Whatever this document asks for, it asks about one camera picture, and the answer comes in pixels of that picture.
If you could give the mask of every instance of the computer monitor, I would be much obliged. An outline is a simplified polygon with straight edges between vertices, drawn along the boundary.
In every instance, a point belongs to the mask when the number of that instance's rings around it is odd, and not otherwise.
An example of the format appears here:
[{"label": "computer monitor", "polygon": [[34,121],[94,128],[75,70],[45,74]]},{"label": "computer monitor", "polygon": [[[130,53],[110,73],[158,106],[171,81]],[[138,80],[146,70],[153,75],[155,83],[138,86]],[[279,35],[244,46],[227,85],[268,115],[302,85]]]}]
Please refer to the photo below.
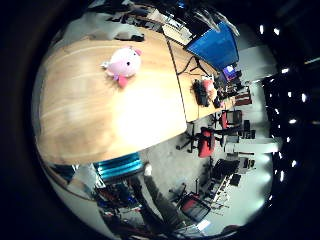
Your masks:
[{"label": "computer monitor", "polygon": [[218,24],[220,32],[213,29],[193,39],[185,50],[222,71],[239,61],[238,49],[232,30],[224,22]]}]

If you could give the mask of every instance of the teal object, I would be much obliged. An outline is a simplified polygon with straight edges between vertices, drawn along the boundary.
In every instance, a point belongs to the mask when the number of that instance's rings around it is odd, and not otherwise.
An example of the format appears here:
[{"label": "teal object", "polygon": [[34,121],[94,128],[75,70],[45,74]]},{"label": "teal object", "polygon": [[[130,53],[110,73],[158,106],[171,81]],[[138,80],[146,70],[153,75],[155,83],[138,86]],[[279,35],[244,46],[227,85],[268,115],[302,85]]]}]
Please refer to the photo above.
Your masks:
[{"label": "teal object", "polygon": [[143,163],[138,153],[94,163],[94,166],[103,181],[126,177],[143,169]]}]

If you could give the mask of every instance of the wooden table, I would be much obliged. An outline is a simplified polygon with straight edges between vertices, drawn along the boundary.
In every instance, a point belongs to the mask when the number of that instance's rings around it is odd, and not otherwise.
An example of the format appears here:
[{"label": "wooden table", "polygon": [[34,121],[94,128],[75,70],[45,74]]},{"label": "wooden table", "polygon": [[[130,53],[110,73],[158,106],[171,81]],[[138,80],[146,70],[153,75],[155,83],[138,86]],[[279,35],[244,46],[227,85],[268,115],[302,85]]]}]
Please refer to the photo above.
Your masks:
[{"label": "wooden table", "polygon": [[[120,157],[186,130],[174,65],[165,37],[141,28],[144,42],[75,42],[45,62],[41,132],[45,161],[82,164]],[[122,46],[142,50],[140,71],[120,89],[101,62]]]},{"label": "wooden table", "polygon": [[[185,66],[188,63],[188,60],[193,55],[183,50],[182,45],[171,40],[169,41],[169,43],[172,49],[177,72],[180,72],[185,68]],[[217,74],[216,71],[207,63],[201,60],[200,60],[200,63],[207,73],[209,74],[212,73],[214,75]],[[208,116],[215,112],[222,111],[224,109],[225,110],[229,109],[235,103],[235,98],[232,97],[224,101],[224,105],[225,105],[224,108],[215,108],[212,103],[209,104],[209,107],[199,106],[197,104],[195,94],[192,91],[192,82],[194,81],[194,79],[201,80],[201,76],[204,75],[204,72],[201,69],[197,68],[196,70],[191,72],[193,75],[190,75],[189,74],[190,69],[192,69],[195,66],[196,66],[196,62],[195,60],[192,60],[191,63],[189,64],[189,67],[186,69],[186,71],[179,75],[179,83],[180,83],[187,122],[195,121],[199,118]]]}]

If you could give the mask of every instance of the bag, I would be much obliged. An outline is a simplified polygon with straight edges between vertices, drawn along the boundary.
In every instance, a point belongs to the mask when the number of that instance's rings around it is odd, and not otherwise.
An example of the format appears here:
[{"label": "bag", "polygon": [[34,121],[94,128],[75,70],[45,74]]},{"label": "bag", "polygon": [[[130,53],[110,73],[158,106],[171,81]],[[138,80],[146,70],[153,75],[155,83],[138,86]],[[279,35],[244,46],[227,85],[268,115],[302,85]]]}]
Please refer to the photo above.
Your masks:
[{"label": "bag", "polygon": [[206,88],[202,84],[202,81],[195,80],[192,84],[192,89],[196,95],[198,105],[209,107],[209,98]]}]

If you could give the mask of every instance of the plush pig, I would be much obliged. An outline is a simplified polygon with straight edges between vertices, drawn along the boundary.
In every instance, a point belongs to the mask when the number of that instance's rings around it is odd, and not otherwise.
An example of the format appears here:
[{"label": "plush pig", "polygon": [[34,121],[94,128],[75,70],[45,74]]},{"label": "plush pig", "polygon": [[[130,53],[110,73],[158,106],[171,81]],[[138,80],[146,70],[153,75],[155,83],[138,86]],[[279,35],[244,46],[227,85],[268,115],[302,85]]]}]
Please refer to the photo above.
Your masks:
[{"label": "plush pig", "polygon": [[101,66],[106,69],[109,76],[118,81],[121,88],[127,85],[128,77],[137,73],[141,65],[141,51],[133,47],[124,47],[113,53],[109,62]]}]

